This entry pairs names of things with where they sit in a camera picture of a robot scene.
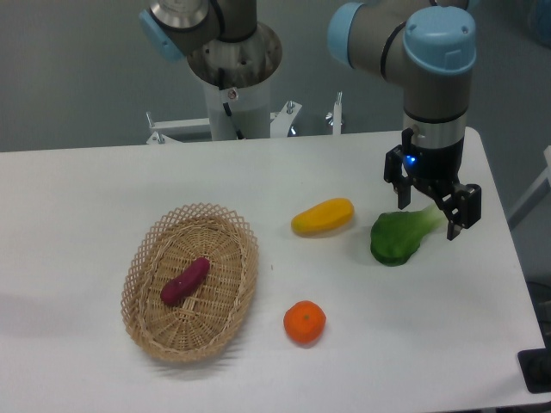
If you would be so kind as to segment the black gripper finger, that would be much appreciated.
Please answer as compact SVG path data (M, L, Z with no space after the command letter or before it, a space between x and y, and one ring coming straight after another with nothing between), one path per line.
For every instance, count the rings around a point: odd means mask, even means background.
M438 181L430 187L430 197L448 221L449 241L481 218L482 190L477 184Z
M398 197L398 209L405 209L411 203L412 180L403 173L404 154L402 146L397 145L385 156L383 179L393 185Z

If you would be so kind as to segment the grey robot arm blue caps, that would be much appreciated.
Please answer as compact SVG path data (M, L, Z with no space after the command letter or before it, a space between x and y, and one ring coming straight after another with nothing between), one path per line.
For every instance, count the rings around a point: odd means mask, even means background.
M404 92L399 145L386 182L406 207L412 190L433 199L455 238L481 215L481 190L458 173L466 131L476 27L469 1L346 3L332 16L327 47L342 64ZM282 61L276 33L253 1L153 1L139 13L166 59L185 59L202 83L213 140L282 137L269 111L270 80Z

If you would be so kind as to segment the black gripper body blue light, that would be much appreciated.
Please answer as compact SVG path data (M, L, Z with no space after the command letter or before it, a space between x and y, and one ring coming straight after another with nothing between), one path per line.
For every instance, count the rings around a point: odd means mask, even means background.
M403 164L414 187L433 199L451 195L459 182L464 138L446 147L425 148L414 144L411 128L403 130L401 135Z

